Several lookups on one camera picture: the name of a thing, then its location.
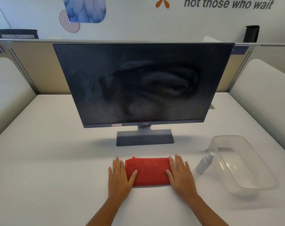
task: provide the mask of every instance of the monitor screen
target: monitor screen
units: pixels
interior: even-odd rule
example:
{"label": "monitor screen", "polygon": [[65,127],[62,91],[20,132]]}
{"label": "monitor screen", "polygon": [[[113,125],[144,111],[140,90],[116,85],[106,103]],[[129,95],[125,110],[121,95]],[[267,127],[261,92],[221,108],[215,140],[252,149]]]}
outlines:
{"label": "monitor screen", "polygon": [[54,44],[84,127],[204,121],[233,47]]}

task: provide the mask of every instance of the office chair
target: office chair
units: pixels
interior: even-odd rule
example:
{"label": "office chair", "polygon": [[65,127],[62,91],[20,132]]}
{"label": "office chair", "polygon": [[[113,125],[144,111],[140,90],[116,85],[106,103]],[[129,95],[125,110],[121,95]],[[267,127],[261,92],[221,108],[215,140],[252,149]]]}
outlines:
{"label": "office chair", "polygon": [[243,43],[256,43],[258,39],[259,30],[260,26],[258,25],[246,26]]}
{"label": "office chair", "polygon": [[39,39],[38,30],[0,29],[0,39]]}

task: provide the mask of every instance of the red cloth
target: red cloth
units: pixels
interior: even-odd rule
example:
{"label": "red cloth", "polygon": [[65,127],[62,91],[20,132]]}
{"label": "red cloth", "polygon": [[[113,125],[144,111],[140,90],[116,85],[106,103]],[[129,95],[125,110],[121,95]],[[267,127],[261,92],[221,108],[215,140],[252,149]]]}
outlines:
{"label": "red cloth", "polygon": [[170,181],[165,170],[171,171],[169,158],[135,158],[125,161],[128,180],[138,170],[133,186],[169,185]]}

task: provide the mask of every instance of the hand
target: hand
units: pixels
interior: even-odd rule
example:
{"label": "hand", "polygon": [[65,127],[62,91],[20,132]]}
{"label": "hand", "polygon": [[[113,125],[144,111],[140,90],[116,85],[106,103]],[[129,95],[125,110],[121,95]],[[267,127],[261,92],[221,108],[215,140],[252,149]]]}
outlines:
{"label": "hand", "polygon": [[119,161],[118,157],[113,160],[113,174],[111,167],[109,167],[109,181],[108,181],[108,198],[114,198],[120,204],[128,197],[135,178],[137,170],[135,170],[128,181],[124,163]]}
{"label": "hand", "polygon": [[169,177],[171,186],[175,192],[189,205],[190,201],[198,197],[195,181],[190,171],[189,164],[183,160],[181,156],[175,155],[176,165],[174,165],[173,159],[169,156],[169,162],[171,171],[166,170]]}

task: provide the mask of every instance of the desk surface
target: desk surface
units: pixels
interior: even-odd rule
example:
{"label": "desk surface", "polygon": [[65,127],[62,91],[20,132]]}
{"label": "desk surface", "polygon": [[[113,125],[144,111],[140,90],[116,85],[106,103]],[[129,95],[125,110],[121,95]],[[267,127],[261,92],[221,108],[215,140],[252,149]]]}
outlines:
{"label": "desk surface", "polygon": [[[116,132],[84,129],[71,95],[39,95],[0,135],[0,225],[84,226],[107,198],[107,168],[115,156],[168,157],[193,169],[213,136],[242,135],[280,185],[253,199],[227,193],[211,166],[193,173],[198,193],[230,225],[285,225],[285,151],[228,94],[216,93],[204,123],[170,128],[174,144],[117,147]],[[170,186],[133,188],[113,225],[199,225]]]}

